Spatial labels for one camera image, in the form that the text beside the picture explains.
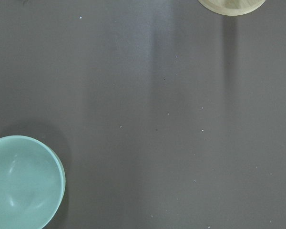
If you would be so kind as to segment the far green bowl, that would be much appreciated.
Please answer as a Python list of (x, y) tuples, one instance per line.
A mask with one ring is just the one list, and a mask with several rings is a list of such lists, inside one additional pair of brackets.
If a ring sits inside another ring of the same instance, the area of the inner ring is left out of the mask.
[(0, 229), (42, 229), (63, 200), (66, 176), (57, 154), (23, 135), (0, 138)]

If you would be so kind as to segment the wooden mug tree stand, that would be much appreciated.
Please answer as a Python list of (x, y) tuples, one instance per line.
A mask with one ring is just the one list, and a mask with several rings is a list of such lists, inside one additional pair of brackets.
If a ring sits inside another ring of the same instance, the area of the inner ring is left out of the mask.
[(205, 8), (225, 16), (240, 16), (258, 9), (265, 0), (198, 0)]

